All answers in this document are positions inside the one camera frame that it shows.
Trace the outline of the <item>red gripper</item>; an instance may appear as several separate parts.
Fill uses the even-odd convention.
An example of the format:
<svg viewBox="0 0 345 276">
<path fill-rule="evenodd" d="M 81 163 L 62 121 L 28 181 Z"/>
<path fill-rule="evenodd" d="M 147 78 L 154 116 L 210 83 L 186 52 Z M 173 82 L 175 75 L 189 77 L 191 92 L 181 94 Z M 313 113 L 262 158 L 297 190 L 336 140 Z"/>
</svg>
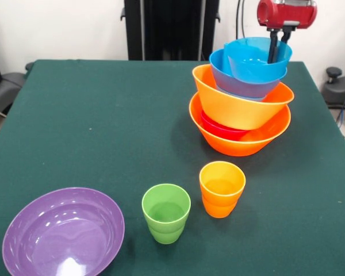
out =
<svg viewBox="0 0 345 276">
<path fill-rule="evenodd" d="M 270 28 L 268 29 L 270 48 L 267 63 L 273 64 L 277 62 L 279 29 L 282 28 L 283 32 L 281 41 L 287 44 L 291 37 L 292 27 L 306 29 L 313 24 L 317 16 L 317 5 L 315 1 L 261 0 L 256 13 L 259 25 Z"/>
</svg>

